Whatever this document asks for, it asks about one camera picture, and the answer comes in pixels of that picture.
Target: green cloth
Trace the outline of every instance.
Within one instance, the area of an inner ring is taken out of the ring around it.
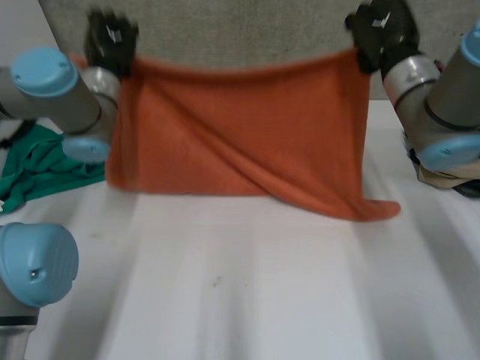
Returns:
[[[86,164],[66,157],[63,135],[35,125],[8,152],[0,178],[0,214],[23,203],[61,191],[80,188],[105,179],[105,166]]]

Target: gray wall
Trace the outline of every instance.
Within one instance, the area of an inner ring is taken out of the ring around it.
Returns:
[[[81,52],[91,4],[140,27],[139,53],[185,65],[243,68],[351,46],[345,16],[361,0],[40,0],[60,47]],[[479,0],[410,0],[422,49],[448,61],[480,16]],[[385,98],[378,76],[372,98]]]

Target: orange towel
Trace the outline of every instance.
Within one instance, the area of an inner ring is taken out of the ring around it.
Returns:
[[[268,194],[336,218],[391,218],[397,203],[362,193],[369,82],[354,50],[237,72],[137,59],[107,181],[158,194]]]

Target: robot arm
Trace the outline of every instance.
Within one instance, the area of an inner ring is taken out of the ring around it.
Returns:
[[[346,18],[365,73],[381,70],[385,90],[429,170],[445,171],[480,158],[480,23],[440,74],[419,51],[415,20],[404,0],[373,0]]]
[[[57,49],[38,48],[0,68],[0,120],[50,118],[64,133],[64,153],[82,162],[108,158],[121,91],[130,74],[138,28],[112,13],[88,16],[88,67]]]
[[[0,120],[49,117],[65,132],[66,155],[105,161],[120,79],[129,75],[138,28],[112,13],[88,16],[88,67],[80,73],[57,49],[33,49],[0,68]],[[0,226],[0,359],[23,360],[40,309],[59,302],[77,276],[73,236],[55,224]]]

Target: white tabletop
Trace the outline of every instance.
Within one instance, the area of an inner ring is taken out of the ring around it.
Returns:
[[[63,224],[80,250],[27,359],[480,359],[480,204],[419,183],[391,105],[369,114],[365,187],[393,220],[104,183],[2,217]]]

